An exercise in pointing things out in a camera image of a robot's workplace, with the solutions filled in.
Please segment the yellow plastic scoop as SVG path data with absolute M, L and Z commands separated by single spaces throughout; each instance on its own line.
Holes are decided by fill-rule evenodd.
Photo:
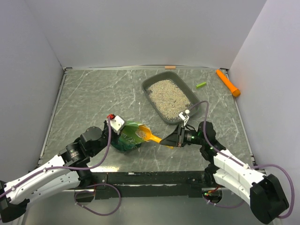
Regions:
M 154 141 L 154 142 L 160 144 L 160 142 L 162 141 L 161 138 L 153 135 L 151 129 L 149 127 L 147 127 L 146 125 L 139 125 L 135 134 L 138 137 L 140 137 L 141 139 L 143 139 L 145 142 Z

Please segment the green litter bag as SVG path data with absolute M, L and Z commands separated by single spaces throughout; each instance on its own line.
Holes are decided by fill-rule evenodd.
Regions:
M 120 133 L 111 141 L 111 145 L 122 152 L 140 148 L 144 140 L 136 134 L 139 128 L 138 123 L 127 121 Z

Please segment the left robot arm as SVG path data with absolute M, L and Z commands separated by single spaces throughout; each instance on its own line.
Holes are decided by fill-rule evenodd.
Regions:
M 35 201 L 77 187 L 88 188 L 93 177 L 90 159 L 108 153 L 115 132 L 111 121 L 104 128 L 90 127 L 45 164 L 13 181 L 0 182 L 0 220 L 11 222 Z

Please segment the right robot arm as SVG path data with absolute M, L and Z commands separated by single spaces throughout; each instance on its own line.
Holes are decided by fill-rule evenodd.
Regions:
M 160 144 L 172 147 L 200 145 L 202 157 L 209 161 L 205 169 L 205 183 L 210 187 L 221 185 L 231 190 L 250 206 L 254 216 L 264 224 L 281 217 L 292 206 L 293 202 L 287 200 L 279 179 L 237 159 L 216 139 L 211 122 L 201 122 L 197 130 L 190 125 L 178 125 Z

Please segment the grey litter box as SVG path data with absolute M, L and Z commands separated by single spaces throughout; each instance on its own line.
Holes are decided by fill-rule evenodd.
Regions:
M 188 85 L 175 73 L 165 71 L 142 82 L 142 90 L 154 110 L 167 125 L 182 122 L 179 114 L 189 110 L 189 116 L 199 111 L 200 100 Z

